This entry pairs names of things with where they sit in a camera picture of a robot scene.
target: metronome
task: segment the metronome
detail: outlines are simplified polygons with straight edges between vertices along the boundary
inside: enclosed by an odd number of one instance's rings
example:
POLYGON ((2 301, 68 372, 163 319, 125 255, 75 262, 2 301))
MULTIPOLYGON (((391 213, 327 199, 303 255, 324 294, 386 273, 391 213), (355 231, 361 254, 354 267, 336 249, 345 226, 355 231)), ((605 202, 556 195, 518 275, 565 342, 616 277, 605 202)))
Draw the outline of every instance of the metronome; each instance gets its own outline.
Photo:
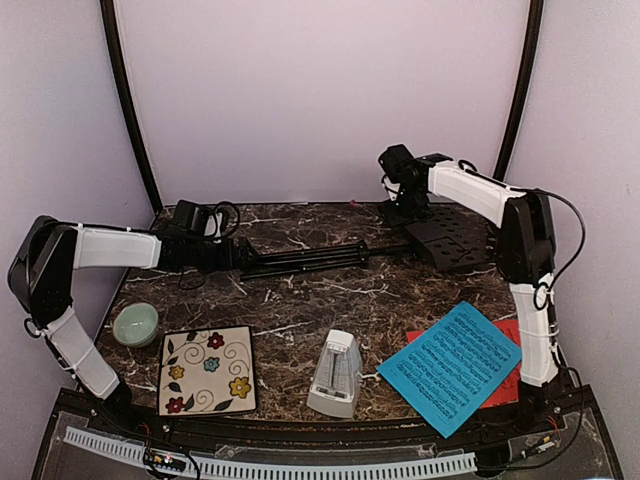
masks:
POLYGON ((329 331, 313 375, 307 406, 331 417, 353 417, 361 372, 362 359, 353 335, 329 331))

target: brown marble table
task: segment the brown marble table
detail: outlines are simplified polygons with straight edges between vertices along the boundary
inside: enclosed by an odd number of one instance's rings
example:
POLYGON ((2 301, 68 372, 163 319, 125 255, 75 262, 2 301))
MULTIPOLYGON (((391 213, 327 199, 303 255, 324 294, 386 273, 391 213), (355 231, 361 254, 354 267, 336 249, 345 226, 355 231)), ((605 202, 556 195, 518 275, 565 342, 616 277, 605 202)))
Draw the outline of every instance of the brown marble table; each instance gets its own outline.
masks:
MULTIPOLYGON (((354 243, 369 247, 406 243, 386 227, 373 204, 247 205, 235 234, 261 253, 354 243)), ((166 222, 165 211, 158 222, 166 222)), ((239 273, 216 272, 194 290, 178 286, 179 274, 129 273, 97 345, 132 388, 134 402, 156 406, 159 347, 166 332, 251 325, 260 420, 329 420, 306 406, 322 344, 330 329, 355 335, 362 354, 362 390, 356 419, 410 418, 416 412, 376 375, 376 367, 407 344, 406 332, 427 329, 466 300, 491 320, 515 318, 506 282, 495 268, 441 274, 411 255, 376 257, 368 269, 345 268, 281 278, 239 281, 239 273), (158 338, 129 349, 115 342, 113 319, 127 305, 149 302, 159 312, 158 338)), ((199 282, 187 270, 184 284, 199 282)))

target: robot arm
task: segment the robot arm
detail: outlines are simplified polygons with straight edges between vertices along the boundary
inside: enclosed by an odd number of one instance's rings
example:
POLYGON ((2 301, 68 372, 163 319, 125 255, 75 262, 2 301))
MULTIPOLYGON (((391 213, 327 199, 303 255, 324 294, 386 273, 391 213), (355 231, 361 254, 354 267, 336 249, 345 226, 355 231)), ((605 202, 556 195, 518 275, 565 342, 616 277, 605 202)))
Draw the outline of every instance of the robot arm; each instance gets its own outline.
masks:
POLYGON ((159 268, 196 266, 207 273, 235 268, 241 257, 233 241, 220 237, 222 212, 181 201, 173 231, 152 234, 129 228, 61 223, 39 217, 9 270, 9 286, 31 315, 34 336, 44 336, 63 369, 95 397, 126 390, 82 327, 73 308, 73 270, 88 267, 159 268))
POLYGON ((553 280, 555 253, 548 199, 484 177, 469 163, 444 155, 413 158, 404 145, 389 147, 379 163, 385 189, 401 215, 425 208, 428 194, 434 194, 473 210, 499 229, 496 264, 516 305, 521 379, 536 387, 551 381, 558 368, 553 358, 555 312, 546 288, 553 280))

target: gray wall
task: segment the gray wall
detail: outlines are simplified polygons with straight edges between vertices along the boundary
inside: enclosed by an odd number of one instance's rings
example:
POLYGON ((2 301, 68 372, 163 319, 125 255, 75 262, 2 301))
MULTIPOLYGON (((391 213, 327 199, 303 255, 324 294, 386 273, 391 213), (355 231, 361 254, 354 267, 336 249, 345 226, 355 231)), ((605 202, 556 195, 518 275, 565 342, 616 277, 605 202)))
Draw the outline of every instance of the gray wall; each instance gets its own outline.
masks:
MULTIPOLYGON (((146 226, 152 218, 113 85, 99 2, 0 3, 0 278, 39 214, 146 226)), ((76 309, 95 332, 121 271, 80 272, 76 309)), ((43 341, 0 285, 0 464, 29 478, 61 384, 43 341)))
POLYGON ((492 168, 529 1, 117 4, 175 203, 381 200, 376 160, 396 143, 492 168))
MULTIPOLYGON (((640 3, 548 2, 508 179, 571 199, 586 249, 557 286, 561 344, 593 386, 626 478, 640 478, 640 3)), ((577 223, 554 210, 561 260, 577 223)))

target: wire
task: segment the wire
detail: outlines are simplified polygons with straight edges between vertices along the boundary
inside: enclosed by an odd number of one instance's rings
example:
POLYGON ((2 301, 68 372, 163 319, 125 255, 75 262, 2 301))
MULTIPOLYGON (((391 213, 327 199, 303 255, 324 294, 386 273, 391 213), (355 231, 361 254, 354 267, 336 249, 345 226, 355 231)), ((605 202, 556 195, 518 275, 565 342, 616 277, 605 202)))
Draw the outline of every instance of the wire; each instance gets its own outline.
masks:
POLYGON ((231 227, 228 231, 222 233, 220 232, 220 235, 216 237, 216 239, 220 239, 220 238, 227 238, 231 235, 233 235, 234 233, 236 233, 236 230, 238 230, 238 227, 240 227, 240 209, 236 206, 235 203, 231 203, 228 202, 226 200, 223 200, 222 202, 218 202, 212 210, 211 215, 213 215, 213 219, 216 223, 216 233, 218 233, 218 227, 220 227, 221 225, 218 225, 218 217, 216 216, 216 213, 218 213, 218 210, 222 207, 229 207, 231 208, 231 210, 233 210, 233 212, 236 214, 236 221, 235 224, 233 225, 233 227, 231 227))
POLYGON ((551 426, 555 430, 555 434, 558 437, 558 440, 562 440, 562 436, 560 435, 560 429, 558 428, 558 422, 551 415, 547 415, 547 421, 551 424, 551 426))
POLYGON ((474 425, 482 425, 487 427, 508 427, 515 423, 515 418, 511 420, 505 420, 504 422, 482 422, 480 420, 472 420, 472 424, 474 425))
POLYGON ((550 198, 555 198, 556 200, 559 200, 560 202, 564 203, 567 207, 569 207, 578 218, 578 221, 580 222, 580 230, 581 230, 580 244, 578 245, 578 248, 576 249, 575 253, 571 256, 571 258, 567 261, 567 263, 565 263, 562 266, 562 268, 558 270, 558 273, 554 275, 553 280, 551 281, 550 284, 547 284, 546 282, 539 282, 538 286, 536 287, 536 290, 533 295, 533 304, 537 310, 544 310, 547 307, 547 305, 549 305, 551 292, 553 291, 553 287, 555 286, 556 282, 562 276, 562 274, 566 272, 567 269, 573 264, 573 262, 576 261, 578 256, 582 253, 582 250, 584 249, 584 244, 587 240, 587 226, 584 223, 584 218, 582 217, 582 214, 576 208, 576 206, 573 203, 571 203, 569 200, 564 198, 562 195, 558 195, 557 193, 553 193, 553 192, 548 192, 546 190, 541 190, 539 188, 534 188, 534 189, 513 188, 512 190, 516 192, 534 193, 538 195, 545 195, 550 198), (542 305, 538 305, 538 291, 540 290, 540 288, 546 289, 546 296, 545 296, 544 303, 542 305))
POLYGON ((33 318, 25 318, 24 319, 24 329, 27 331, 27 334, 31 338, 40 338, 42 336, 42 332, 40 330, 38 330, 38 327, 36 326, 35 322, 33 321, 33 318), (29 324, 33 325, 35 327, 35 330, 31 330, 29 328, 29 324))
POLYGON ((201 280, 199 283, 194 283, 193 285, 185 285, 183 283, 184 280, 184 266, 180 270, 180 278, 178 279, 178 288, 180 290, 196 290, 203 286, 207 282, 207 277, 205 275, 200 275, 201 280))
POLYGON ((523 460, 522 457, 517 457, 517 458, 511 460, 510 462, 503 463, 502 465, 494 465, 494 466, 476 465, 478 467, 478 470, 485 470, 485 471, 486 470, 490 470, 490 471, 493 471, 493 470, 504 470, 504 471, 534 470, 536 468, 540 468, 540 467, 544 467, 546 465, 549 465, 551 462, 554 462, 555 460, 560 458, 560 456, 563 455, 567 450, 569 450, 571 445, 573 445, 573 443, 576 441, 576 438, 578 438, 578 434, 580 433, 580 428, 582 427, 582 420, 584 418, 584 389, 582 387, 582 379, 580 378, 580 373, 574 367, 567 367, 567 366, 561 365, 560 362, 558 361, 558 358, 556 357, 555 353, 553 354, 553 361, 555 362, 556 366, 560 370, 566 370, 568 372, 572 372, 576 376, 576 381, 578 382, 578 388, 580 389, 580 417, 578 419, 578 426, 576 427, 575 431, 573 432, 573 436, 571 437, 569 442, 562 448, 562 450, 560 450, 558 453, 556 453, 553 457, 545 460, 544 462, 538 463, 536 465, 527 465, 527 466, 522 466, 522 467, 515 466, 514 467, 514 466, 512 466, 514 463, 519 462, 520 460, 523 460))
POLYGON ((183 447, 180 447, 179 445, 176 445, 171 442, 167 442, 166 440, 163 440, 161 438, 152 437, 151 435, 149 435, 149 433, 151 433, 151 429, 149 429, 148 426, 147 426, 147 435, 142 435, 140 433, 136 433, 131 430, 128 430, 118 425, 118 422, 116 422, 113 418, 111 418, 111 414, 109 414, 104 408, 102 408, 102 405, 100 405, 99 403, 96 403, 96 407, 97 407, 97 410, 102 414, 104 419, 107 420, 107 422, 109 422, 112 426, 120 430, 122 433, 125 433, 127 436, 138 439, 138 440, 143 440, 144 442, 153 441, 153 442, 162 444, 172 450, 177 450, 179 453, 187 457, 196 471, 196 480, 200 480, 200 466, 195 461, 195 459, 191 456, 191 454, 187 452, 183 447))
POLYGON ((464 159, 458 160, 458 167, 460 167, 460 170, 463 170, 465 172, 467 171, 467 169, 464 167, 469 167, 469 169, 478 173, 478 168, 469 160, 464 160, 464 159))
POLYGON ((142 425, 142 427, 144 427, 144 429, 147 431, 147 448, 149 448, 151 446, 151 429, 149 428, 149 425, 147 425, 146 423, 142 422, 140 425, 142 425))

